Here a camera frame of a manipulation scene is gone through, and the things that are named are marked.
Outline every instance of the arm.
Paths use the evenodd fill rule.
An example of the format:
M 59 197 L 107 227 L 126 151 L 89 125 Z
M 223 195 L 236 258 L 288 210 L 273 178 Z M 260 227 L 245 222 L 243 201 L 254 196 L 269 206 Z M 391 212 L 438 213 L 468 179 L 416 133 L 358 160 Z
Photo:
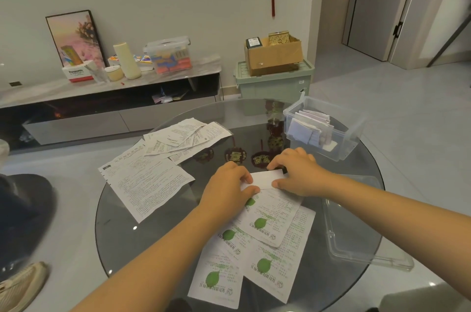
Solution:
M 471 217 L 331 173 L 302 148 L 285 150 L 268 169 L 282 165 L 289 178 L 274 187 L 342 205 L 471 299 Z
M 260 191 L 258 187 L 250 186 L 241 192 L 240 180 L 253 183 L 245 167 L 238 167 L 234 162 L 220 167 L 209 180 L 197 208 L 105 281 L 72 312 L 163 311 L 180 279 L 209 238 Z

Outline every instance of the hand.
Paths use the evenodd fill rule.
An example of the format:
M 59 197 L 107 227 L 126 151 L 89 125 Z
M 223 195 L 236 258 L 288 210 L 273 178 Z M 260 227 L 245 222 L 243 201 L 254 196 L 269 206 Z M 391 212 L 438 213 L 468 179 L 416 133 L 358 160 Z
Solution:
M 260 191 L 257 186 L 241 191 L 241 181 L 253 183 L 247 168 L 232 161 L 219 167 L 204 189 L 199 208 L 206 214 L 214 215 L 219 225 L 232 220 L 244 208 L 247 200 Z
M 286 167 L 289 178 L 276 179 L 272 186 L 299 196 L 325 196 L 328 182 L 335 178 L 333 173 L 319 166 L 314 156 L 302 148 L 285 149 L 270 162 L 267 169 L 281 166 Z

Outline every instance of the person's left hand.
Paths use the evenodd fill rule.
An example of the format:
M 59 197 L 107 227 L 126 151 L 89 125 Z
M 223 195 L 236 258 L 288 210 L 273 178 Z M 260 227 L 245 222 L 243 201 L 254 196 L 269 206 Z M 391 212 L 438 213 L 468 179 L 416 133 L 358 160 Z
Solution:
M 247 200 L 260 191 L 257 186 L 241 191 L 241 181 L 253 183 L 247 168 L 232 161 L 219 167 L 206 185 L 198 209 L 211 215 L 218 225 L 232 220 L 244 208 Z

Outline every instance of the green bin lid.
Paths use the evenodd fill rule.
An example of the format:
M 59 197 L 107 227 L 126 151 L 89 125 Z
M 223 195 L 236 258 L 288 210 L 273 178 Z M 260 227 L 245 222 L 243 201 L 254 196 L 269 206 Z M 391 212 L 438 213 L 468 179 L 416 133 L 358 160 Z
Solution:
M 290 79 L 300 76 L 312 75 L 314 66 L 306 59 L 299 63 L 299 69 L 294 71 L 279 72 L 277 74 L 267 74 L 261 76 L 250 76 L 247 63 L 239 61 L 235 70 L 235 81 L 238 84 L 247 84 L 251 82 L 262 82 L 270 80 Z

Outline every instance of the stack of papers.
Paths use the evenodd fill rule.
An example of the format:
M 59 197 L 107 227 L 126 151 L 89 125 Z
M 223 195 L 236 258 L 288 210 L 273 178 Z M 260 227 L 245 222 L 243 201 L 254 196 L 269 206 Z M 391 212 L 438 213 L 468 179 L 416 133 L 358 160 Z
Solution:
M 245 276 L 288 302 L 315 212 L 301 206 L 301 197 L 272 188 L 274 179 L 283 178 L 281 170 L 252 177 L 260 193 L 209 240 L 188 296 L 237 309 Z
M 177 164 L 232 133 L 194 118 L 144 135 L 133 147 L 98 168 L 138 223 L 193 180 Z
M 296 112 L 287 134 L 306 145 L 329 152 L 337 145 L 337 142 L 332 141 L 333 125 L 330 124 L 330 116 L 322 112 L 310 110 Z

